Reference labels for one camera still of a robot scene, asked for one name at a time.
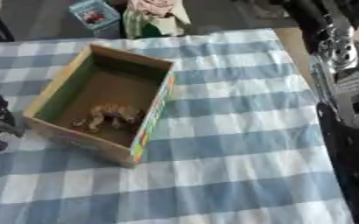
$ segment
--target floor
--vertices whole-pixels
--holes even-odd
[[[291,54],[299,72],[309,83],[312,83],[308,72],[308,54],[300,30],[295,28],[295,23],[287,18],[269,20],[257,18],[248,1],[184,0],[187,13],[192,20],[189,34],[274,28],[285,49]],[[68,6],[75,2],[78,0],[4,0],[1,16],[20,41],[92,37],[92,33],[84,29],[68,12]]]

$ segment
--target toy animal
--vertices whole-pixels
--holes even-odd
[[[99,126],[106,120],[111,121],[111,126],[121,129],[124,126],[140,124],[144,119],[144,111],[131,106],[123,106],[116,103],[106,103],[94,106],[89,112],[88,130],[98,132]],[[88,119],[74,121],[74,127],[82,126]]]

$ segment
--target table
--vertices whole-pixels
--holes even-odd
[[[315,99],[272,30],[0,44],[21,111],[88,42],[175,61],[173,99],[124,169],[30,129],[0,153],[0,223],[351,223]]]

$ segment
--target open box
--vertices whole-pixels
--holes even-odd
[[[174,83],[172,62],[89,45],[24,112],[27,123],[53,140],[101,154],[123,166],[139,162]],[[88,118],[96,105],[141,109],[141,124],[128,131],[104,123],[93,133],[72,122]]]

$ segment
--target white checkered tablecloth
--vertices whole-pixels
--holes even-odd
[[[0,223],[351,223],[315,99],[272,30],[0,44],[18,117],[90,41],[175,61],[142,163],[124,169],[32,130],[0,153]]]

